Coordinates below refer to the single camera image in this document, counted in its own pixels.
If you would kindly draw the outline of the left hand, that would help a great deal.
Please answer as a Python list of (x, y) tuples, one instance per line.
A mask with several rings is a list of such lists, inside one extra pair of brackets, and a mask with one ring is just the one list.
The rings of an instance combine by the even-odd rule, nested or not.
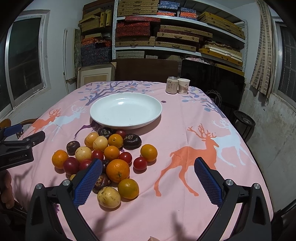
[(1, 171), (1, 201), (7, 209), (11, 209), (15, 204), (11, 175), (7, 170)]

